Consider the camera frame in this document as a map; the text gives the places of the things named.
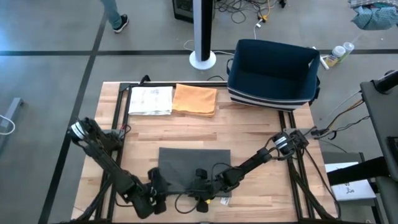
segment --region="jeans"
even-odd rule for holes
[[[122,19],[118,13],[118,7],[115,0],[101,0],[105,7],[105,13],[108,16],[108,21],[112,25],[113,29],[121,26]]]

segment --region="white bottle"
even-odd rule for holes
[[[343,47],[346,49],[346,53],[338,60],[338,63],[341,63],[355,48],[355,46],[350,42],[345,42]]]
[[[346,53],[346,49],[342,46],[336,46],[331,54],[326,58],[325,62],[329,67],[333,67],[337,61]]]

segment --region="wooden table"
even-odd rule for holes
[[[103,83],[95,120],[103,129],[111,129],[118,95],[118,82]],[[260,149],[267,139],[281,131],[278,112],[258,107],[232,103],[226,88],[217,88],[217,111],[213,118],[202,118],[172,113],[171,116],[130,116],[132,127],[126,136],[121,167],[148,182],[147,171],[157,166],[159,147],[184,149],[230,149],[232,165],[239,165]],[[118,127],[121,127],[122,115]],[[294,111],[298,128],[311,128],[313,120],[309,105]],[[318,141],[310,140],[308,151],[317,162],[327,181],[325,167]],[[321,179],[304,156],[305,169],[311,191],[326,210],[336,215],[332,197],[322,185]],[[75,201],[72,218],[78,217],[98,193],[103,170],[90,157],[86,157]],[[303,214],[307,217],[304,198],[300,192]],[[124,203],[119,196],[119,203]],[[140,220],[134,208],[115,206],[114,222],[294,222],[297,221],[287,163],[270,161],[247,176],[241,185],[232,191],[229,205],[214,199],[208,213],[196,211],[179,214],[174,209],[175,197],[167,198],[167,211]],[[104,217],[107,204],[105,201]],[[192,198],[178,201],[180,210],[189,210],[195,205]]]

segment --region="gray floor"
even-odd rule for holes
[[[193,38],[192,25],[174,19],[171,1],[117,3],[131,23],[119,35],[107,24],[100,50],[181,50],[183,43]],[[212,49],[233,50],[239,39],[253,38],[257,19],[253,12],[245,14],[245,22],[234,24],[227,12],[216,13]],[[3,0],[0,51],[91,50],[102,15],[98,0]],[[350,23],[353,16],[344,0],[290,1],[285,9],[272,9],[269,21],[257,30],[257,38],[318,49],[331,49],[357,39],[357,49],[398,49],[396,28],[362,32]],[[242,19],[239,14],[234,18]],[[103,81],[138,81],[145,74],[158,81],[226,77],[225,63],[229,58],[219,55],[211,70],[200,72],[189,65],[186,55],[97,56],[80,117],[94,116]],[[26,102],[16,131],[0,152],[0,223],[37,223],[88,59],[89,56],[0,57],[0,112],[14,97]],[[322,91],[312,106],[315,123],[324,126],[330,122],[327,114],[358,91],[360,82],[382,76],[394,69],[396,61],[398,55],[351,55],[330,71],[320,67]],[[365,115],[366,109],[361,106],[342,116],[336,126]],[[333,142],[349,152],[364,152],[367,159],[381,155],[369,120],[339,134]],[[322,150],[337,149],[322,144]],[[83,158],[79,149],[70,148],[51,222],[70,218]],[[343,219],[363,222],[371,218],[369,212],[363,215],[363,209],[367,208],[343,206]]]

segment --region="fabric storage bin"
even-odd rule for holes
[[[320,53],[265,40],[239,40],[228,91],[232,101],[292,111],[311,101],[317,89]]]

